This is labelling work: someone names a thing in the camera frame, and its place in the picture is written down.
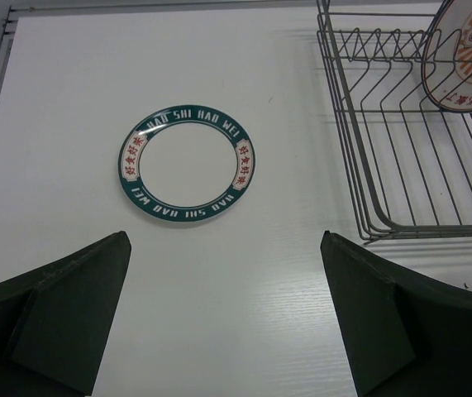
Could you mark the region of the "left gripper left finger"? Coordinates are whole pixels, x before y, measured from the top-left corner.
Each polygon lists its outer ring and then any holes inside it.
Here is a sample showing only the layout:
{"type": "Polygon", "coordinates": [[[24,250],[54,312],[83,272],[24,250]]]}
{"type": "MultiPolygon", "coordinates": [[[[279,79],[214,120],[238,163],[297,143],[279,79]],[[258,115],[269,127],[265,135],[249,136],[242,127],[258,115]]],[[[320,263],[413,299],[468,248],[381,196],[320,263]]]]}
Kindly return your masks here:
{"type": "Polygon", "coordinates": [[[120,231],[0,283],[0,396],[93,393],[130,257],[120,231]]]}

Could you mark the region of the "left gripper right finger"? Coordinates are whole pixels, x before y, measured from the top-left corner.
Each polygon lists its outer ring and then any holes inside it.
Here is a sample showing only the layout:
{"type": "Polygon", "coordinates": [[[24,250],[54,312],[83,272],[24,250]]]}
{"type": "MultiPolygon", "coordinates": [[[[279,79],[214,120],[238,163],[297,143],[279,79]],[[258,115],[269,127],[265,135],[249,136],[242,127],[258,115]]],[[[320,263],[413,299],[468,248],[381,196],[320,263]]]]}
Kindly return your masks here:
{"type": "Polygon", "coordinates": [[[472,291],[334,232],[323,268],[359,396],[472,396],[472,291]]]}

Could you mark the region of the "orange sunburst plate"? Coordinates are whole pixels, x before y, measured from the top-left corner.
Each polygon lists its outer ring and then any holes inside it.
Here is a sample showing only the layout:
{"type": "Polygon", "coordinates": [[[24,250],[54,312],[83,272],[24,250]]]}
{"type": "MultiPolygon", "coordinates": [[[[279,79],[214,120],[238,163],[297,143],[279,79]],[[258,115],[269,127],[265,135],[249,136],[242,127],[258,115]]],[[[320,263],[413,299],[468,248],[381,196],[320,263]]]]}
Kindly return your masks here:
{"type": "Polygon", "coordinates": [[[441,4],[427,31],[421,76],[440,109],[472,112],[472,1],[441,4]]]}

